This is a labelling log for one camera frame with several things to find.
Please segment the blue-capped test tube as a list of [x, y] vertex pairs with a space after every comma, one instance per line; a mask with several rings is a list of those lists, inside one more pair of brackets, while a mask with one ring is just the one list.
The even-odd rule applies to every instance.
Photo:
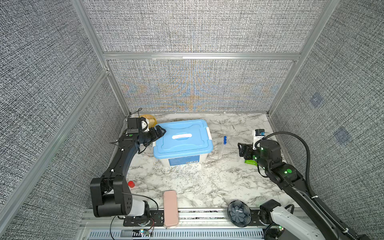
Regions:
[[227, 146], [227, 143], [228, 143], [228, 138], [227, 138], [227, 136], [224, 136], [223, 137], [223, 141], [222, 141], [222, 145], [221, 145], [221, 147], [219, 149], [219, 152], [218, 152], [219, 153], [218, 154], [218, 159], [219, 160], [222, 158], [222, 156], [224, 154], [224, 151], [225, 151], [225, 148]]

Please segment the blue plastic bin lid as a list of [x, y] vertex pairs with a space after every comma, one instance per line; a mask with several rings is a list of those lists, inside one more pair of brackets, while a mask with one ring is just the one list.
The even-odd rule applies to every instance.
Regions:
[[153, 147], [157, 159], [173, 159], [209, 154], [214, 146], [205, 120], [188, 120], [158, 124], [166, 130]]

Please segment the white plastic storage bin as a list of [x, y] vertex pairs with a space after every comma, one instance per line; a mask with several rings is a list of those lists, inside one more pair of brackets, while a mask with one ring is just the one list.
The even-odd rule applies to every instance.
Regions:
[[201, 154], [189, 157], [173, 158], [173, 159], [157, 159], [162, 162], [164, 166], [179, 166], [179, 165], [188, 165], [194, 163], [200, 163], [205, 161], [208, 154]]

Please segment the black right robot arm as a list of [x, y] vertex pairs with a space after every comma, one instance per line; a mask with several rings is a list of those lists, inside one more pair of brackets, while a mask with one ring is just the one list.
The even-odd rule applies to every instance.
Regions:
[[254, 145], [238, 144], [239, 155], [254, 160], [265, 177], [289, 195], [312, 220], [314, 226], [293, 216], [277, 201], [260, 206], [260, 220], [264, 224], [277, 224], [300, 240], [367, 240], [338, 218], [311, 189], [307, 179], [292, 165], [283, 162], [281, 146], [266, 138]]

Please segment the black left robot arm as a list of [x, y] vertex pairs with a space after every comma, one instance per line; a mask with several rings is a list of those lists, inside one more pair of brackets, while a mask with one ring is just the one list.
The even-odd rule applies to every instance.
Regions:
[[149, 146], [162, 138], [166, 130], [160, 126], [142, 129], [126, 129], [117, 140], [119, 147], [112, 162], [101, 177], [93, 178], [90, 192], [93, 213], [96, 218], [124, 216], [148, 221], [151, 218], [148, 201], [135, 199], [128, 186], [126, 175], [140, 146]]

